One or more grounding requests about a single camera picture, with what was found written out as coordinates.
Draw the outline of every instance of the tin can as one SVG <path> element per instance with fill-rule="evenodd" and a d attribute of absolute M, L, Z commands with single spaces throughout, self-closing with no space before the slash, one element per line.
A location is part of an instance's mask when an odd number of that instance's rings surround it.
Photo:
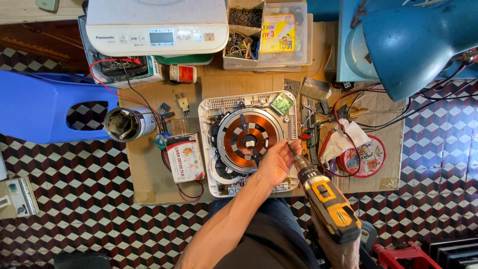
<path fill-rule="evenodd" d="M 368 135 L 370 142 L 357 147 L 360 153 L 361 169 L 354 175 L 357 178 L 368 178 L 375 175 L 385 162 L 386 152 L 382 141 L 375 136 Z M 349 174 L 353 174 L 359 168 L 359 157 L 354 148 L 346 150 L 337 157 L 337 166 Z"/>
<path fill-rule="evenodd" d="M 117 125 L 123 124 L 122 131 L 113 130 Z M 104 126 L 111 139 L 118 142 L 129 142 L 136 138 L 149 135 L 156 129 L 156 121 L 151 109 L 147 107 L 115 108 L 108 112 Z"/>

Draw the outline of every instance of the electrical plug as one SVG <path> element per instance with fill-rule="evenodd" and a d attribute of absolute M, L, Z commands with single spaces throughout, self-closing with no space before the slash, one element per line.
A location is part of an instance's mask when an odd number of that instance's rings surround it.
<path fill-rule="evenodd" d="M 189 103 L 183 92 L 180 95 L 176 94 L 176 99 L 178 99 L 179 106 L 183 109 L 183 112 L 189 111 Z"/>

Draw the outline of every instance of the yellow drill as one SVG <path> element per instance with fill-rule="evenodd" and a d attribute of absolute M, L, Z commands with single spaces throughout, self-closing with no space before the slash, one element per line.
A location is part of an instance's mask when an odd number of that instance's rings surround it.
<path fill-rule="evenodd" d="M 357 218 L 347 199 L 326 176 L 312 166 L 307 159 L 294 153 L 295 168 L 304 187 L 311 208 L 337 244 L 355 241 L 361 233 L 362 222 Z"/>

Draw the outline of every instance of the blue plastic stool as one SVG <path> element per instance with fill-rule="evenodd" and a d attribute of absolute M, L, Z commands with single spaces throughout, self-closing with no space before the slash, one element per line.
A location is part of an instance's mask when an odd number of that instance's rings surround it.
<path fill-rule="evenodd" d="M 103 85 L 73 82 L 78 80 L 92 82 L 78 75 L 0 71 L 0 133 L 39 144 L 110 139 L 105 130 L 68 127 L 66 115 L 75 104 L 106 101 L 109 112 L 118 103 Z"/>

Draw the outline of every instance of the forearm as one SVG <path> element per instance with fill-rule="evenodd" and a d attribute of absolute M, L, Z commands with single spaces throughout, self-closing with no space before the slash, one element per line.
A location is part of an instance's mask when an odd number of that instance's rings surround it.
<path fill-rule="evenodd" d="M 249 222 L 272 191 L 254 174 L 236 197 L 199 229 L 184 249 L 177 268 L 212 268 L 239 243 Z"/>

